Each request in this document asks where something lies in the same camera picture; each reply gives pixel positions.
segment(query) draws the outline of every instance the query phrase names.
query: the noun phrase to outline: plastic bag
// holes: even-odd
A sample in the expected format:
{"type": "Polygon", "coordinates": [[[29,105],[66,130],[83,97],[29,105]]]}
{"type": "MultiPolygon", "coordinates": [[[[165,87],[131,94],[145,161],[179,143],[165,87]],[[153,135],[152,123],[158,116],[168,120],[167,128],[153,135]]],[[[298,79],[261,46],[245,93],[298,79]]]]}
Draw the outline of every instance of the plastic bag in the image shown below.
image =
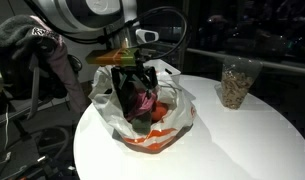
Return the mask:
{"type": "Polygon", "coordinates": [[[126,143],[149,150],[160,150],[171,142],[183,128],[191,126],[196,116],[195,106],[166,72],[158,72],[157,100],[167,104],[168,111],[162,120],[151,125],[148,135],[137,133],[123,115],[117,94],[104,92],[112,87],[111,66],[100,67],[94,78],[93,91],[89,95],[104,121],[112,126],[126,143]]]}

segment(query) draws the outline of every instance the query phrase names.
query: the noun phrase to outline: red fruit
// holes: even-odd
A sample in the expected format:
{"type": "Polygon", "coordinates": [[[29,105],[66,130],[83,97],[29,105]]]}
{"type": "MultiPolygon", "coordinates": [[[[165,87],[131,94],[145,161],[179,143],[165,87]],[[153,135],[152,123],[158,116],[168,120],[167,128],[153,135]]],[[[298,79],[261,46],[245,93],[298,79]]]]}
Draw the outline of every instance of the red fruit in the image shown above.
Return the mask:
{"type": "Polygon", "coordinates": [[[155,102],[155,108],[152,111],[152,121],[156,122],[162,119],[168,112],[168,106],[160,101],[155,102]]]}

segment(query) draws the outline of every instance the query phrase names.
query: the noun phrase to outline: table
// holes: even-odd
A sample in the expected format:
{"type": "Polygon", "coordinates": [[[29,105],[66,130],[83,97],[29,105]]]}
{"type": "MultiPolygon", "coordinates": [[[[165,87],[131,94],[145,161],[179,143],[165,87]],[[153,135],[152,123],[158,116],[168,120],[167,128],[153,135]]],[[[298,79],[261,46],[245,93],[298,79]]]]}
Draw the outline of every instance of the table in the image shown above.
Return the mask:
{"type": "Polygon", "coordinates": [[[247,95],[239,110],[220,102],[220,82],[180,76],[198,116],[160,153],[126,146],[90,105],[74,140],[82,180],[305,180],[305,140],[281,114],[247,95]]]}

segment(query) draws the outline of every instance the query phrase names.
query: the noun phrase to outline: clear plastic cup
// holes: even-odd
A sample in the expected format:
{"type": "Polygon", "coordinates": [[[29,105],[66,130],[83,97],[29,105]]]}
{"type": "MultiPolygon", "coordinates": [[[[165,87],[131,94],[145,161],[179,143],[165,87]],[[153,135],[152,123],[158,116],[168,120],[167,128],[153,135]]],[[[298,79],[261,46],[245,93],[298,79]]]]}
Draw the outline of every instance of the clear plastic cup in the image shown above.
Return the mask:
{"type": "Polygon", "coordinates": [[[240,57],[227,57],[222,69],[222,104],[239,109],[251,85],[262,69],[262,63],[240,57]]]}

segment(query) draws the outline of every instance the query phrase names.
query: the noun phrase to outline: cereal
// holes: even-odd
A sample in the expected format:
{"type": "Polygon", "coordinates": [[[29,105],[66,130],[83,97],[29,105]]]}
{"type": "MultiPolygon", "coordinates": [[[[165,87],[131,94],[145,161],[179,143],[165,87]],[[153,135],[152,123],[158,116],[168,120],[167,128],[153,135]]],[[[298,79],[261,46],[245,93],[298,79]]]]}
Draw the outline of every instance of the cereal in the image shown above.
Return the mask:
{"type": "Polygon", "coordinates": [[[238,109],[254,80],[244,73],[226,71],[222,73],[222,101],[225,107],[238,109]]]}

